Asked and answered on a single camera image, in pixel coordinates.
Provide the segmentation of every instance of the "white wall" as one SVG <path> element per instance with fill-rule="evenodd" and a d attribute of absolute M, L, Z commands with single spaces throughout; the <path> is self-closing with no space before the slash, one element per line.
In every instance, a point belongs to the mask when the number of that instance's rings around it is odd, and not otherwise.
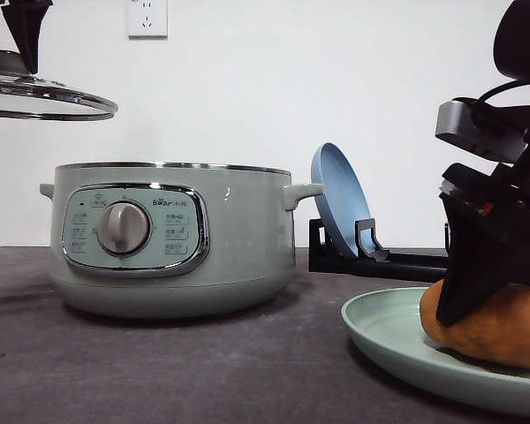
<path fill-rule="evenodd" d="M 120 109 L 96 123 L 0 119 L 0 245 L 49 243 L 38 185 L 62 163 L 264 165 L 298 183 L 331 141 L 386 246 L 442 246 L 443 171 L 492 170 L 435 139 L 435 118 L 506 81 L 492 46 L 510 0 L 172 0 L 167 41 L 128 40 L 125 0 L 54 3 L 39 74 Z M 13 48 L 0 15 L 0 49 Z M 530 88 L 494 102 L 530 102 Z M 295 212 L 297 246 L 316 216 L 312 200 Z"/>

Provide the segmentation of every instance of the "electrical socket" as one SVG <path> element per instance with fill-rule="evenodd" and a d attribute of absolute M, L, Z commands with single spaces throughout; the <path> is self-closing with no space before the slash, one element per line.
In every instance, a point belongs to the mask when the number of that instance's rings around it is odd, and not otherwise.
<path fill-rule="evenodd" d="M 127 0 L 127 2 L 129 38 L 167 38 L 168 0 Z"/>

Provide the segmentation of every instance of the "brand logo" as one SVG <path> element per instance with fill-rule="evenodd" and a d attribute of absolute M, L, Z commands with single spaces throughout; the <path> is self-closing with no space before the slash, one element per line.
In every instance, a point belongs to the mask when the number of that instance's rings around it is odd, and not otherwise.
<path fill-rule="evenodd" d="M 153 199 L 153 206 L 177 206 L 175 201 L 166 201 L 165 199 Z"/>

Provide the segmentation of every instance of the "pot rim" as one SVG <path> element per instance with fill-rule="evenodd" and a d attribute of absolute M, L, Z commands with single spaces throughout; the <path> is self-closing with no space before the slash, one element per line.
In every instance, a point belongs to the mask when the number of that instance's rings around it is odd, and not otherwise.
<path fill-rule="evenodd" d="M 221 163 L 183 163 L 183 162 L 88 162 L 67 163 L 59 165 L 56 170 L 77 170 L 84 168 L 185 168 L 200 170 L 248 170 L 252 172 L 268 172 L 290 176 L 287 170 L 264 168 L 261 166 L 230 165 Z"/>

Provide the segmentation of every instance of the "pot handle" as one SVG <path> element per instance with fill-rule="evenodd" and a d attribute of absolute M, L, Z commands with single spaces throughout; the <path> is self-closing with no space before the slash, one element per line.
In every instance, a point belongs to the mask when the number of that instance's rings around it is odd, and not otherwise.
<path fill-rule="evenodd" d="M 43 194 L 45 197 L 49 197 L 53 200 L 53 193 L 55 192 L 54 184 L 39 184 L 39 193 Z"/>
<path fill-rule="evenodd" d="M 294 210 L 299 201 L 306 197 L 319 196 L 324 193 L 324 184 L 295 184 L 283 187 L 283 208 Z"/>

